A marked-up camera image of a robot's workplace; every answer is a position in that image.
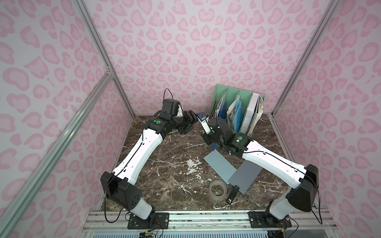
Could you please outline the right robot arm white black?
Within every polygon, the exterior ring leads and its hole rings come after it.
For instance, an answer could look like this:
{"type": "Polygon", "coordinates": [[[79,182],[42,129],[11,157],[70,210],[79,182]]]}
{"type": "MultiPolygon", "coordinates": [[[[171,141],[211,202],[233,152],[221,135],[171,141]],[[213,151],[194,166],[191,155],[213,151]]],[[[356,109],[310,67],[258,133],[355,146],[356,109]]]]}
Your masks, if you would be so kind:
{"type": "Polygon", "coordinates": [[[263,214],[268,223],[279,222],[295,211],[312,212],[318,196],[318,168],[294,163],[241,132],[234,132],[227,122],[214,117],[200,116],[203,139],[217,146],[229,155],[244,159],[282,180],[288,189],[273,199],[263,214]]]}

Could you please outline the dark blue envelope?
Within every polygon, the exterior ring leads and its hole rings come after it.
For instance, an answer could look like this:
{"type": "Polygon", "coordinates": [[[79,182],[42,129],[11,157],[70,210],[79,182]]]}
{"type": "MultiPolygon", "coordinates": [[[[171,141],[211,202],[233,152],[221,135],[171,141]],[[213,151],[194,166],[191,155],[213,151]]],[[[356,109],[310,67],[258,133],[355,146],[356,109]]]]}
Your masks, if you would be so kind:
{"type": "Polygon", "coordinates": [[[203,131],[203,134],[201,136],[204,139],[205,143],[211,147],[211,150],[214,151],[217,148],[217,144],[214,142],[214,137],[213,137],[214,130],[211,127],[210,129],[211,129],[210,134],[206,134],[203,131]]]}

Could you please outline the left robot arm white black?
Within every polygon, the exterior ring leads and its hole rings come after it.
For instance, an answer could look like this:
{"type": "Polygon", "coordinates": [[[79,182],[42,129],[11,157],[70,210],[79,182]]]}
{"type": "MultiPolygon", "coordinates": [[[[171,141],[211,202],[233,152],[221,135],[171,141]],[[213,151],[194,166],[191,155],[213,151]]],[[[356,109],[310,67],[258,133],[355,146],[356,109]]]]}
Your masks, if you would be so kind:
{"type": "Polygon", "coordinates": [[[172,131],[187,134],[196,122],[198,116],[193,111],[184,111],[181,117],[163,111],[152,116],[126,158],[111,173],[104,172],[101,176],[105,198],[143,220],[151,220],[154,209],[142,198],[142,191],[135,187],[140,172],[167,134],[172,131]]]}

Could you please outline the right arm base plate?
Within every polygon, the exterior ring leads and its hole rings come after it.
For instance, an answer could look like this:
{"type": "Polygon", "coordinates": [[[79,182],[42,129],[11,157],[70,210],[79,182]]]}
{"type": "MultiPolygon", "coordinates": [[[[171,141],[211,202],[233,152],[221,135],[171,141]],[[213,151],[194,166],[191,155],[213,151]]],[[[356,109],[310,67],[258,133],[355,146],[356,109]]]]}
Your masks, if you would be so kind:
{"type": "Polygon", "coordinates": [[[269,212],[249,211],[249,222],[251,228],[279,228],[288,229],[292,228],[290,217],[287,215],[284,219],[277,219],[273,217],[269,212]]]}

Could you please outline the light blue envelope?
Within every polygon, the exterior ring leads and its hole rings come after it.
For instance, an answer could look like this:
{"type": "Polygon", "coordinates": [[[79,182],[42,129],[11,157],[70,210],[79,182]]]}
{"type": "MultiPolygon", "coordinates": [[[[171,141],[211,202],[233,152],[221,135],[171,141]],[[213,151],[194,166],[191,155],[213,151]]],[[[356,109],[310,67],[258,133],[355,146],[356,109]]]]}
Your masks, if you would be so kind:
{"type": "Polygon", "coordinates": [[[229,184],[229,179],[233,176],[237,169],[230,164],[221,153],[214,150],[206,155],[204,160],[213,168],[213,170],[226,184],[229,184]]]}

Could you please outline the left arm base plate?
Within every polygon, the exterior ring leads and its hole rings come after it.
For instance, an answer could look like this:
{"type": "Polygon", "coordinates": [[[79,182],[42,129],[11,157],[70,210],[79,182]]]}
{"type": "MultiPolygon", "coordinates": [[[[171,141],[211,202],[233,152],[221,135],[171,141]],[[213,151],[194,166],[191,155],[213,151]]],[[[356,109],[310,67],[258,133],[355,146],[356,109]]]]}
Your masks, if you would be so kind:
{"type": "Polygon", "coordinates": [[[142,219],[136,214],[132,214],[128,219],[128,230],[168,229],[170,214],[166,212],[153,212],[147,219],[142,219]]]}

